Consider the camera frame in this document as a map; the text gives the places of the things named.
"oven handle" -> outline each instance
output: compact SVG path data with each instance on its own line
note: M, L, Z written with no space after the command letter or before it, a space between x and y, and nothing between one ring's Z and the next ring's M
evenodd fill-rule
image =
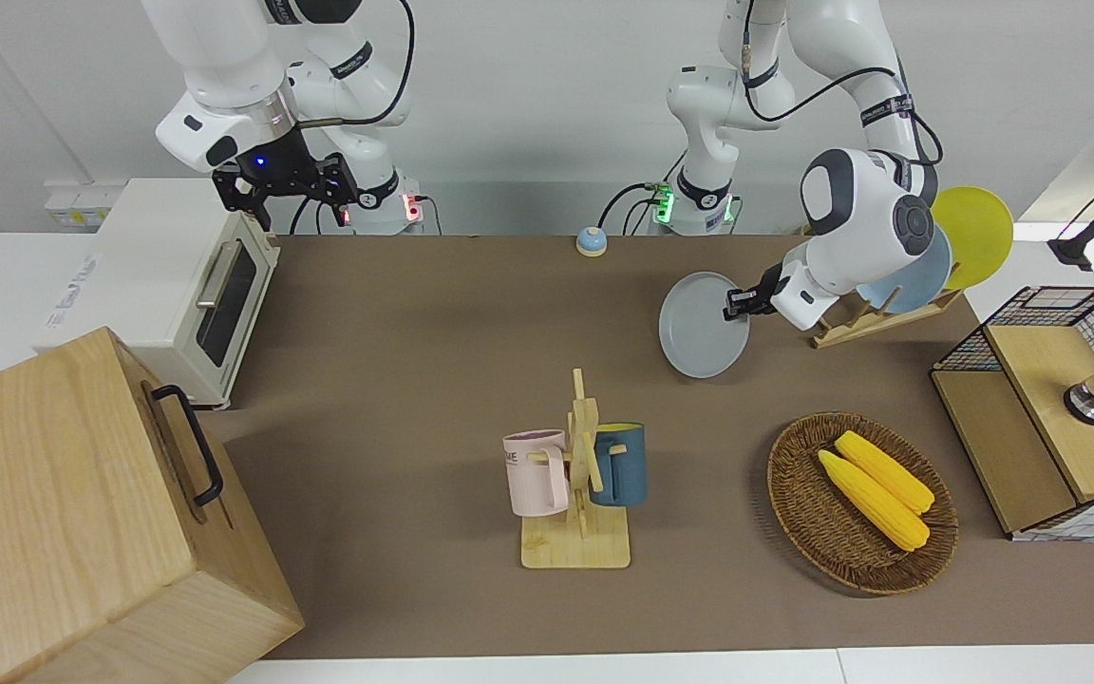
M230 282L234 264L240 260L242 253L243 242L240 240L224 242L218 247L213 268L209 271L209 278L205 279L205 287L201 287L200 294L197 294L198 309L217 309L221 304L222 294L226 291L226 282Z

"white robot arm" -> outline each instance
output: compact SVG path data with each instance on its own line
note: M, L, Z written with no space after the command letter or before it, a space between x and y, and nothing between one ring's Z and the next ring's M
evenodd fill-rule
M395 77L374 60L373 47L356 27L346 25L361 0L142 4L187 85L155 129L158 139L179 161L212 172L226 208L252 212L265 229L270 221L264 200L281 195L330 205L338 225L344 208L361 204L356 222L379 233L398 233L412 222L407 220L412 213L420 220L420 211L409 205L414 183L394 167L373 130L407 117L407 101L400 98L407 70ZM411 10L404 5L412 25ZM269 44L270 23L304 25L312 57L295 61L287 73ZM328 138L340 152L314 160L303 138L310 126L331 126Z
M933 234L936 177L919 148L912 100L876 0L726 0L721 53L737 68L686 67L674 78L670 109L689 148L670 178L672 211L659 216L678 234L720 225L737 163L721 129L773 129L795 111L793 86L779 70L785 27L795 55L860 106L869 150L835 148L813 160L802 202L817 236L754 289L730 293L724 315L778 311L808 328L838 295L921 256Z

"yellow plate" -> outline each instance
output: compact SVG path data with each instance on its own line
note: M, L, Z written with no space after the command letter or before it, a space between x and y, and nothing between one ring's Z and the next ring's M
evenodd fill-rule
M952 258L959 264L947 279L947 290L964 290L994 276L1011 254L1015 221L993 192L950 187L936 195L931 216L947 234Z

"wire basket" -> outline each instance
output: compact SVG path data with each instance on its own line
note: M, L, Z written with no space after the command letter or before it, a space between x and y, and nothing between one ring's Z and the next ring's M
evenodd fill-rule
M859 432L934 494L923 521L931 536L923 548L906 553L889 542L817 462L848 429ZM952 563L958 541L952 495L931 462L893 429L850 413L804 416L788 426L767 460L767 490L782 531L795 548L839 583L868 594L901 594L932 583Z

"sticker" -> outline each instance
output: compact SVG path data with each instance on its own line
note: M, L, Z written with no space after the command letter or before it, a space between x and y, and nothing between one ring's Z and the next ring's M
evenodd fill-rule
M74 308L74 303L83 294L83 287L86 285L88 278L91 278L91 274L95 273L103 256L101 253L94 252L83 258L83 265L80 265L79 270L66 283L66 291L61 294L60 302L57 302L57 306L54 306L54 311L45 320L45 327L56 329L66 323L70 309Z

